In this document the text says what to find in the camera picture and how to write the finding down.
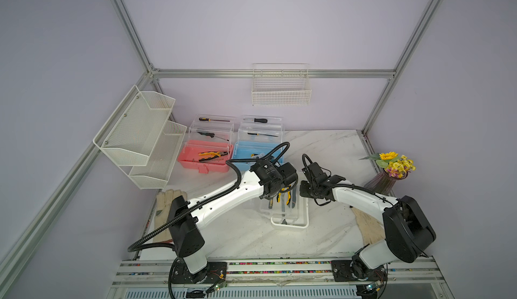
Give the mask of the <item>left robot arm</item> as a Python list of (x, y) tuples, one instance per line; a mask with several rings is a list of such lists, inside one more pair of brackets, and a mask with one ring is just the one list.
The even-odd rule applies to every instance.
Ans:
[(227, 160), (227, 166), (236, 173), (234, 182), (198, 199), (173, 200), (168, 220), (129, 245), (127, 251), (170, 248), (190, 274), (206, 274), (209, 268), (201, 230), (241, 203), (255, 198), (275, 199), (291, 191), (298, 183), (296, 169), (290, 163), (278, 164), (289, 147), (289, 142), (282, 142), (258, 159)]

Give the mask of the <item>white clear toolbox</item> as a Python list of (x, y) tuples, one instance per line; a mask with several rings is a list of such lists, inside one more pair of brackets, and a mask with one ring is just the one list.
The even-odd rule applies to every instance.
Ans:
[(308, 200), (300, 196), (299, 187), (296, 186), (292, 192), (292, 201), (289, 206), (284, 203), (277, 203), (276, 198), (261, 199), (259, 210), (269, 218), (270, 223), (278, 229), (307, 229), (309, 226)]

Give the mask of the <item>blue toolbox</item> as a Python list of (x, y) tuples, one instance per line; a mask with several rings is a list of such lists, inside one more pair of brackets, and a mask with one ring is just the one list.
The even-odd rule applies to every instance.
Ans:
[[(243, 121), (244, 118), (267, 118), (267, 124)], [(281, 117), (243, 115), (240, 120), (232, 159), (259, 159), (284, 141), (284, 121)]]

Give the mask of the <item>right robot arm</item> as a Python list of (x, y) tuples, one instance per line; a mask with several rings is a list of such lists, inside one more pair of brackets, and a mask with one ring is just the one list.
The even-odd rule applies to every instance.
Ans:
[(365, 281), (382, 266), (400, 260), (413, 263), (436, 240), (436, 232), (417, 201), (377, 194), (339, 175), (327, 175), (307, 154), (302, 155), (306, 179), (300, 183), (300, 195), (327, 203), (352, 206), (380, 223), (385, 238), (358, 250), (351, 259), (351, 277)]

